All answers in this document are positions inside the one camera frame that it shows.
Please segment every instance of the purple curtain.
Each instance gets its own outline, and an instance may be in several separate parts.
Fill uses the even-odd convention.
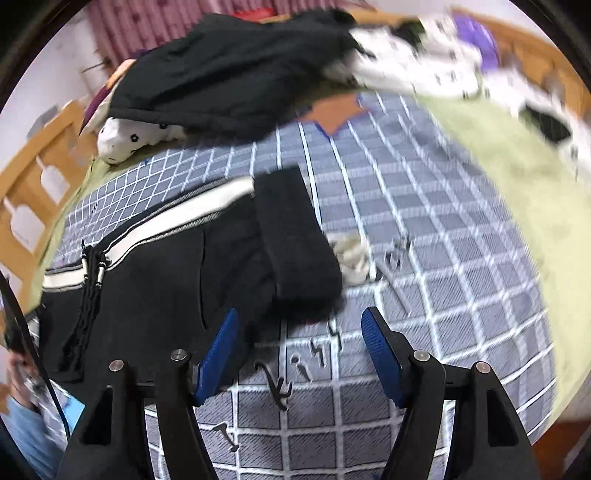
[[[369,6],[365,0],[94,0],[88,13],[100,52],[116,67],[138,50],[184,37],[209,12],[272,8],[281,15],[339,5]]]

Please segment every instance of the wooden bed frame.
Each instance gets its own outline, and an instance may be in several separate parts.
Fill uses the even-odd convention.
[[[3,200],[0,202],[0,262],[22,306],[28,300],[31,279],[54,224],[63,206],[82,183],[90,159],[96,155],[96,137],[78,137],[83,118],[82,106],[78,102],[68,103],[0,173],[0,199]],[[59,204],[41,186],[41,166],[55,166],[70,184]],[[9,206],[27,205],[42,221],[45,228],[33,251],[23,246],[12,233],[12,214],[4,199],[8,199]]]
[[[360,24],[394,25],[409,18],[371,9],[350,11]],[[514,53],[520,59],[525,75],[532,82],[542,85],[549,74],[556,75],[566,90],[567,106],[579,115],[582,116],[591,107],[589,91],[560,50],[530,33],[493,18],[473,15],[458,8],[452,8],[452,11],[472,15],[487,25],[499,44],[501,57],[506,52]],[[282,15],[264,22],[286,18],[286,15]],[[0,202],[0,262],[12,276],[13,285],[17,287],[17,297],[23,306],[27,303],[31,279],[60,211],[82,183],[88,162],[96,155],[96,137],[77,136],[82,118],[83,109],[77,102],[66,105],[57,117],[29,140],[0,173],[0,197],[9,199],[13,206],[28,205],[45,226],[34,251],[29,251],[13,235],[10,211]],[[45,166],[54,165],[59,168],[70,184],[69,191],[59,205],[41,187],[39,159]],[[3,331],[1,323],[0,318],[0,332]]]

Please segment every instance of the gray plaid blanket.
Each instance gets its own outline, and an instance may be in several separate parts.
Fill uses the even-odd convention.
[[[489,362],[530,439],[544,431],[556,382],[537,274],[511,214],[468,152],[410,98],[363,93],[370,110],[333,138],[292,123],[262,142],[163,151],[111,180],[69,214],[54,266],[80,255],[133,214],[201,182],[299,165],[325,232],[358,231],[374,257],[414,237],[395,282],[346,290],[326,323],[277,322],[233,386],[196,410],[222,480],[372,479],[399,429],[360,332],[377,305],[393,329],[442,362]],[[279,391],[274,400],[271,391]],[[453,425],[445,406],[431,477],[443,478]],[[168,478],[157,412],[146,409],[157,478]]]

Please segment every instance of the wooden floor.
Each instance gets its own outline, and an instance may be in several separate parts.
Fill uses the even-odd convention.
[[[564,470],[564,459],[590,424],[591,421],[554,423],[534,444],[542,480],[560,479]]]

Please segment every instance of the drawstring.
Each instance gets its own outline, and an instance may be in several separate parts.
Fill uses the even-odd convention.
[[[84,358],[92,325],[99,313],[100,292],[103,278],[108,267],[105,253],[95,251],[89,245],[82,242],[82,270],[84,272],[84,285],[82,287],[82,299],[78,310],[78,320],[70,332],[61,351],[59,362],[60,372],[70,372],[73,380],[81,379],[84,373]]]

